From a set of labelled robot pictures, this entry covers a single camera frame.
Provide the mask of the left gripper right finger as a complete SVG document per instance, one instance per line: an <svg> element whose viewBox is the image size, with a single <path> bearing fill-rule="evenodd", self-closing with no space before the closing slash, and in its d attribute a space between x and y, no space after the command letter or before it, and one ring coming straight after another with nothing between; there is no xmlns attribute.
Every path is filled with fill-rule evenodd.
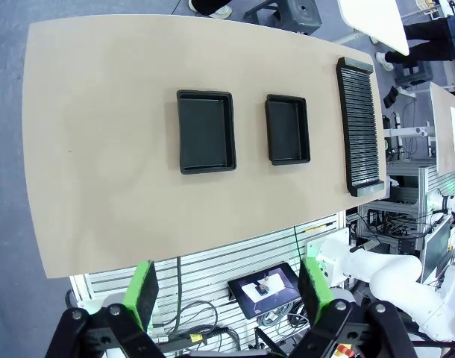
<svg viewBox="0 0 455 358"><path fill-rule="evenodd" d="M291 357L332 357L340 345L352 345L363 357L416 357L394 305L378 301L361 307L334 298L316 259L300 264L298 291L310 329Z"/></svg>

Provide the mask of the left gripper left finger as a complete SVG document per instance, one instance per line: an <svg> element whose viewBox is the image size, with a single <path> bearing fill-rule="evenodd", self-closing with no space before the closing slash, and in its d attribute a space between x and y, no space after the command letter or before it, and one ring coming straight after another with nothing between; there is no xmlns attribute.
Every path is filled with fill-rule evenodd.
<svg viewBox="0 0 455 358"><path fill-rule="evenodd" d="M159 292L154 264L140 263L121 303L94 314L69 308L60 317L47 357L102 357L118 348L125 357L163 357L147 334Z"/></svg>

